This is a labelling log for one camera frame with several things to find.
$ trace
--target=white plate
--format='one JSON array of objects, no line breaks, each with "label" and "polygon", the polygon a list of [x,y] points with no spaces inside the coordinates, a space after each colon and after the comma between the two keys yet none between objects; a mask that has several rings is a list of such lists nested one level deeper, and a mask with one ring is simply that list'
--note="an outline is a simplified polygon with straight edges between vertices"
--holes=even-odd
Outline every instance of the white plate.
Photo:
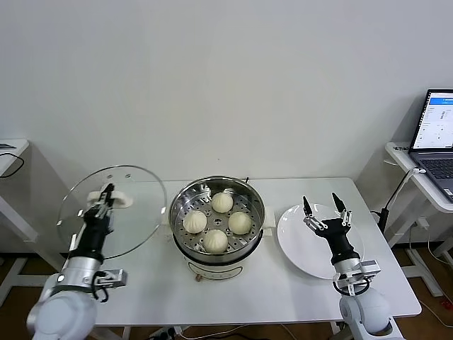
[{"label": "white plate", "polygon": [[[322,204],[314,204],[313,215],[318,220],[337,218],[340,213]],[[331,264],[332,253],[326,239],[316,234],[304,223],[304,209],[296,205],[283,214],[278,221],[277,237],[283,252],[289,260],[304,272],[331,280],[335,269]],[[348,232],[349,243],[363,259],[363,241],[357,228],[352,223]]]}]

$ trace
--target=steamed bun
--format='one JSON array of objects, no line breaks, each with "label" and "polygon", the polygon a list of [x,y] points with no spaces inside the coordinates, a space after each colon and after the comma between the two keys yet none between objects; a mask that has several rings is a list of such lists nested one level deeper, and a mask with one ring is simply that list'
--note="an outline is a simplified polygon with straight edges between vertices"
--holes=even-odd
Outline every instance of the steamed bun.
[{"label": "steamed bun", "polygon": [[203,244],[208,253],[220,254],[227,250],[228,237],[221,230],[210,230],[206,233]]},{"label": "steamed bun", "polygon": [[229,217],[228,227],[234,234],[247,234],[252,228],[252,220],[246,213],[238,211]]},{"label": "steamed bun", "polygon": [[189,212],[183,220],[184,229],[191,234],[202,232],[205,229],[206,224],[207,218],[205,214],[197,210]]},{"label": "steamed bun", "polygon": [[226,213],[233,207],[233,198],[228,193],[216,193],[212,198],[212,209],[218,213]]}]

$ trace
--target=power strip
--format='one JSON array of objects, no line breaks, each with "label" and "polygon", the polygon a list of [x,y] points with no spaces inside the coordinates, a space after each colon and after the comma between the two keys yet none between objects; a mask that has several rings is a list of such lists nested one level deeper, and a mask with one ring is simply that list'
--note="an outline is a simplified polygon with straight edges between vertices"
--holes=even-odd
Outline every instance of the power strip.
[{"label": "power strip", "polygon": [[150,334],[148,337],[149,338],[153,338],[153,337],[159,338],[161,336],[161,334],[163,334],[163,333],[168,334],[168,330],[170,328],[173,328],[175,330],[175,335],[179,335],[179,334],[182,334],[187,328],[189,328],[189,326],[162,327],[162,328],[160,328],[160,330],[155,331],[153,334]]}]

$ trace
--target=stainless steel steamer basket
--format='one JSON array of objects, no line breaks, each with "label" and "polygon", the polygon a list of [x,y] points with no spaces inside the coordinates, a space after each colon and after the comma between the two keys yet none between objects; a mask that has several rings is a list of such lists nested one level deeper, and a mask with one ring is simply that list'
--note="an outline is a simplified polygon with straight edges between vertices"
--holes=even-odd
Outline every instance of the stainless steel steamer basket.
[{"label": "stainless steel steamer basket", "polygon": [[[233,208],[224,214],[211,207],[212,197],[221,192],[230,193],[234,201]],[[191,210],[202,211],[207,217],[207,226],[201,233],[191,234],[184,229],[183,219]],[[228,228],[229,216],[237,211],[252,219],[248,234],[236,235]],[[189,259],[208,266],[224,266],[246,258],[263,236],[263,201],[255,189],[237,178],[211,176],[193,181],[173,199],[168,216],[178,248]],[[203,247],[203,237],[213,229],[220,229],[228,236],[228,248],[223,254],[209,254]]]}]

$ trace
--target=glass lid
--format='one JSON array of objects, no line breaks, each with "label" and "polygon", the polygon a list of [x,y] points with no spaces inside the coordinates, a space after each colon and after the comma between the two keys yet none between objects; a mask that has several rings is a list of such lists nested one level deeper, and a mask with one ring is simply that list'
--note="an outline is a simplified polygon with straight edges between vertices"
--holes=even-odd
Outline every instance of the glass lid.
[{"label": "glass lid", "polygon": [[115,186],[110,228],[102,254],[111,259],[145,243],[162,222],[167,195],[164,184],[140,166],[117,165],[93,172],[63,198],[57,220],[59,238],[69,249],[71,238],[84,226],[84,213],[109,184]]}]

